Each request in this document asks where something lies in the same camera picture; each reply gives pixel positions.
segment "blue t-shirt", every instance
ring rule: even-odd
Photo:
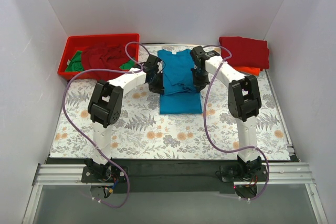
[[[185,49],[175,55],[159,50],[157,56],[164,61],[163,87],[160,95],[160,114],[200,114],[201,96],[196,91],[191,69],[194,61],[190,50]]]

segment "white wall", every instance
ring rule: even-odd
[[[0,223],[21,223],[60,111],[67,36],[48,0],[0,0],[0,28]]]
[[[310,163],[328,221],[336,223],[335,0],[285,0],[266,39],[294,148]]]
[[[283,0],[49,0],[69,36],[139,33],[144,42],[263,39]]]

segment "orange cloth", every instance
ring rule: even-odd
[[[260,68],[254,68],[254,67],[233,67],[237,71],[241,71],[244,73],[250,73],[253,74],[254,76],[259,76],[260,74]]]

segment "clothing pile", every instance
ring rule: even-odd
[[[65,72],[81,72],[93,68],[128,70],[134,64],[135,62],[127,57],[124,45],[107,46],[105,43],[100,43],[83,51],[77,51]],[[108,81],[122,74],[97,71],[91,72],[90,75],[97,81]]]
[[[260,71],[269,68],[269,49],[264,40],[248,39],[242,37],[220,37],[219,43],[232,53],[227,62],[234,69],[258,76]],[[222,50],[222,57],[229,56]]]
[[[201,114],[201,96],[194,87],[194,61],[191,50],[172,53],[159,50],[157,56],[163,60],[164,94],[160,95],[160,114]]]

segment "patterned mat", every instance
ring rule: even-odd
[[[191,46],[148,46],[154,55],[160,49],[181,51],[186,48],[192,49]],[[146,61],[146,58],[141,48],[139,60]],[[70,118],[91,138],[93,128],[87,106],[95,83],[94,80],[74,81],[66,100]],[[258,83],[262,99],[257,118],[258,146],[270,160],[289,160],[287,136],[264,71]],[[206,90],[201,92],[202,103]],[[227,88],[218,80],[211,89],[206,114],[216,145],[226,150],[239,148],[237,126],[227,108]],[[91,144],[76,132],[61,112],[50,157],[85,158],[91,152]],[[111,135],[111,157],[236,159],[237,154],[220,153],[211,147],[205,136],[202,115],[159,115],[159,95],[149,92],[148,85],[144,84],[123,98],[121,116]]]

